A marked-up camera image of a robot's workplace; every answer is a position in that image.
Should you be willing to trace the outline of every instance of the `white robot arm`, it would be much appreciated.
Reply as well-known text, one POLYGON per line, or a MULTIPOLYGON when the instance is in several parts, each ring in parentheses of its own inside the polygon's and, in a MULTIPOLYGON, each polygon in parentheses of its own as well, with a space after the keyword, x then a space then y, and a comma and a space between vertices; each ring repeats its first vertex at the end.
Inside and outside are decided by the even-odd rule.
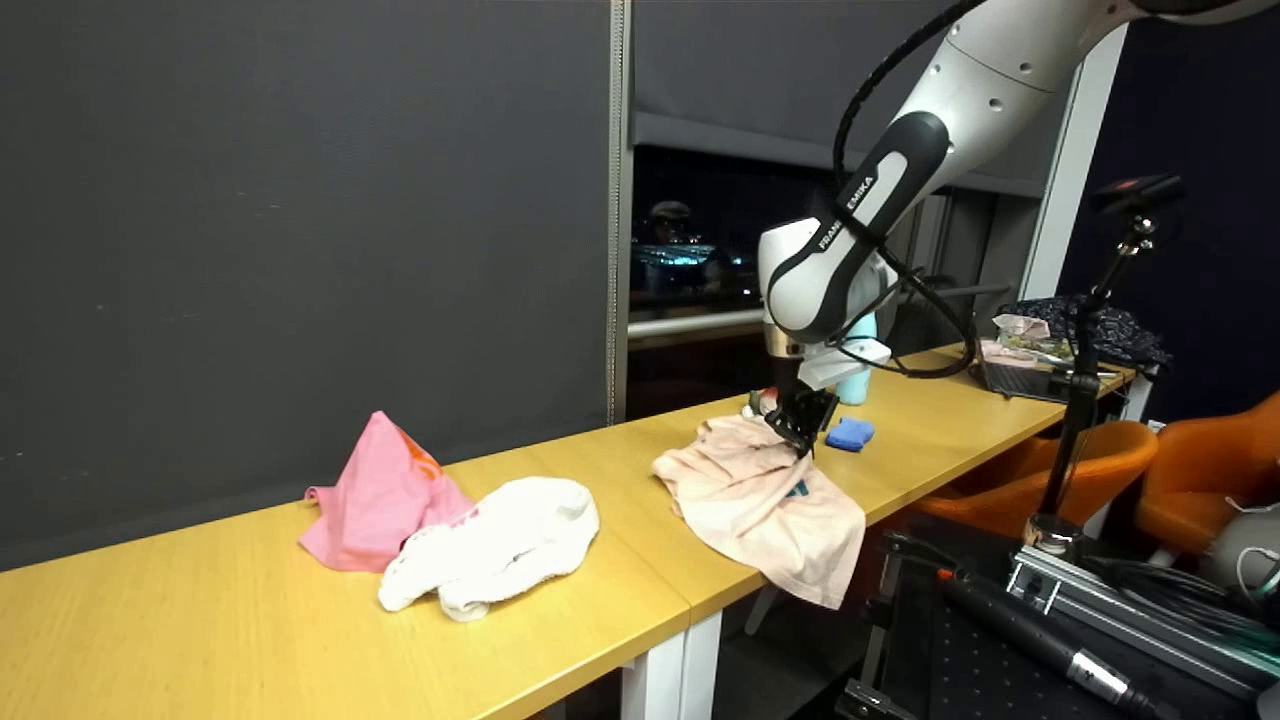
POLYGON ((1130 18, 1229 25, 1276 0, 984 0, 962 13, 905 107, 846 174, 831 220, 758 234, 769 356, 781 368, 771 425, 797 452, 828 425, 831 396, 797 379, 802 344, 840 338, 894 273, 876 256, 914 201, 984 166, 1067 85, 1095 41, 1130 18))

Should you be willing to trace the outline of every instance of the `black stand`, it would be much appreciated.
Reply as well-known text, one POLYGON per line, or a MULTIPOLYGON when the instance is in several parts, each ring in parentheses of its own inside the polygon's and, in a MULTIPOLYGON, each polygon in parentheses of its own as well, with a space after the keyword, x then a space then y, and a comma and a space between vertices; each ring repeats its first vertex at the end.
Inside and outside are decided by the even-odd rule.
POLYGON ((1067 411, 1065 411, 1065 428, 1059 428, 1059 443, 1053 454, 1053 470, 1048 470, 1048 486, 1040 496, 1040 506, 1033 516, 1029 539, 1034 547, 1059 547, 1070 539, 1070 526, 1059 526, 1059 505, 1067 493, 1067 477, 1070 477, 1070 454, 1075 454, 1075 440, 1089 425, 1095 425, 1095 396, 1099 396, 1099 379, 1095 379, 1095 310, 1111 300, 1116 283, 1122 279, 1122 273, 1156 249, 1156 220, 1151 208, 1158 208, 1163 201, 1171 201, 1181 193, 1181 174, 1138 174, 1138 178, 1118 178, 1111 189, 1099 193, 1102 213, 1122 213, 1122 231, 1116 244, 1111 262, 1102 267, 1102 275, 1083 293, 1078 306, 1075 306, 1075 361, 1070 371, 1059 379, 1065 396, 1067 396, 1067 411))

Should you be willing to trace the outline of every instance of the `white table leg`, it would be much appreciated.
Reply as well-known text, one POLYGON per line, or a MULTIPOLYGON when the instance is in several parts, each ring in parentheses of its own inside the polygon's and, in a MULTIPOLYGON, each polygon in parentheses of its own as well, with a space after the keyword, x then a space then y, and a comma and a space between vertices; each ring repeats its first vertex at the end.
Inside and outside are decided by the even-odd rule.
POLYGON ((624 720, 712 720, 720 611, 624 667, 624 720))

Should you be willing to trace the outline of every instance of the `crumpled cloth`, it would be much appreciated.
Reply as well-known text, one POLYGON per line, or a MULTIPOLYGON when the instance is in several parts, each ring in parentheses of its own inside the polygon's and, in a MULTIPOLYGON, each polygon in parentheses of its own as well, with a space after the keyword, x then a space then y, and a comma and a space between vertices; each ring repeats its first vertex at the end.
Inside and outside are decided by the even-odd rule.
POLYGON ((461 522, 427 522, 387 563, 374 599, 402 611, 436 590, 447 619, 475 619, 587 561, 598 531, 595 501, 564 477, 523 477, 481 496, 461 522))
POLYGON ((306 486, 319 519, 298 534, 323 566, 385 570, 423 522, 457 522, 472 501, 444 477, 432 452, 371 411, 335 486, 306 486))
POLYGON ((686 448, 657 454, 650 470, 702 545, 807 605, 844 605, 867 516, 758 415, 706 418, 686 448))

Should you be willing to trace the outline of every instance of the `orange chair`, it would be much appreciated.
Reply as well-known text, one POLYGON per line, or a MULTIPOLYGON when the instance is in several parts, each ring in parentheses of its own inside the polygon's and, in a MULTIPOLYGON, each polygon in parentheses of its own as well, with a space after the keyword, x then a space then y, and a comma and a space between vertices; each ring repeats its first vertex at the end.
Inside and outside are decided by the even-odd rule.
MULTIPOLYGON (((1055 440, 1014 443, 1013 452, 918 501, 918 506, 950 522, 968 522, 1003 539, 1025 539, 1025 526, 1043 501, 1053 461, 1055 440)), ((1078 526, 1089 516, 1106 506, 1130 481, 1138 481, 1151 461, 1156 433, 1142 425, 1102 418, 1083 428, 1075 436, 1075 461, 1067 467, 1055 519, 1078 526)))
POLYGON ((1203 561, 1235 505, 1280 501, 1280 393, 1231 415, 1171 418, 1138 486, 1130 526, 1203 561))

